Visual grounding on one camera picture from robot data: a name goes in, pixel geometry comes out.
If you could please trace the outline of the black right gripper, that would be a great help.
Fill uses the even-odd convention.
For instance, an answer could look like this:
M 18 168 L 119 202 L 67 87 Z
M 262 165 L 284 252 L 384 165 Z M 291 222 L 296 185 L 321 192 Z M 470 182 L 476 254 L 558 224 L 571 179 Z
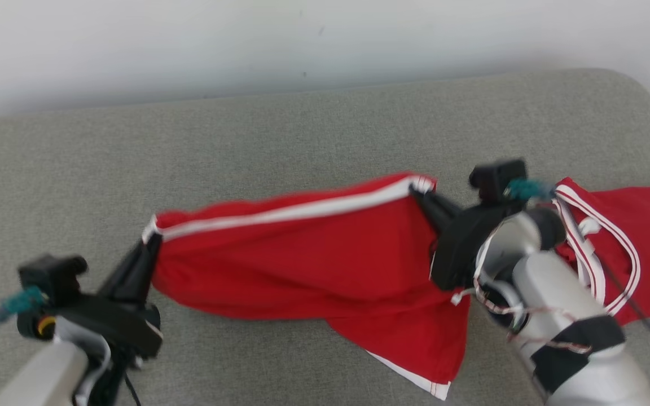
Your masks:
M 473 286 L 475 257 L 485 239 L 503 219 L 526 207 L 526 201 L 506 201 L 463 210 L 433 189 L 423 192 L 410 185 L 409 192 L 438 236 L 431 263 L 431 281 L 443 291 Z

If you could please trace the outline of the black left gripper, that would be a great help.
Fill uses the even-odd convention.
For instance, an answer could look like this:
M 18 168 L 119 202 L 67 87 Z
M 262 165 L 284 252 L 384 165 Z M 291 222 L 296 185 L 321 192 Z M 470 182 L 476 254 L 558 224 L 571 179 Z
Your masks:
M 54 313 L 139 357 L 157 357 L 164 342 L 161 313 L 146 300 L 162 240 L 156 233 L 147 242 L 137 242 L 101 285 L 100 296 L 80 294 L 54 301 Z

